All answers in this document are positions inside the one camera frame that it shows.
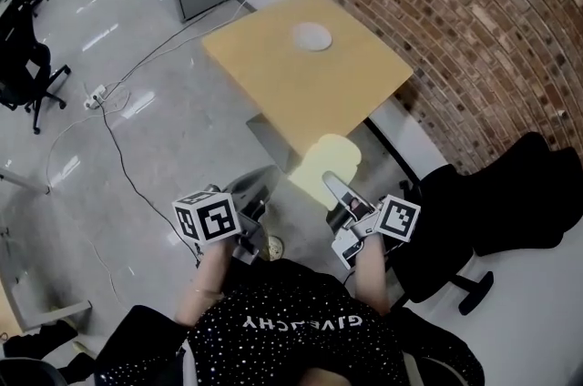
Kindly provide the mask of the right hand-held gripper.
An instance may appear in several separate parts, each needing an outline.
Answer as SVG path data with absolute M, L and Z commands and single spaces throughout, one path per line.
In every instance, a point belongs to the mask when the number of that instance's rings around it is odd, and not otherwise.
M 420 215 L 420 207 L 388 195 L 373 206 L 333 172 L 322 175 L 324 185 L 339 204 L 326 215 L 334 234 L 332 250 L 341 263 L 352 269 L 367 237 L 378 233 L 400 242 L 409 242 Z

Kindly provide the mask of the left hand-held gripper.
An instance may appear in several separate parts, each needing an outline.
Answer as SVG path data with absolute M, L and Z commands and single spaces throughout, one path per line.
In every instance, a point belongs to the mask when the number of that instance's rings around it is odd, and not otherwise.
M 201 247 L 233 238 L 233 257 L 253 263 L 267 243 L 260 218 L 277 183 L 278 167 L 269 165 L 233 180 L 225 192 L 197 191 L 174 201 L 179 234 Z

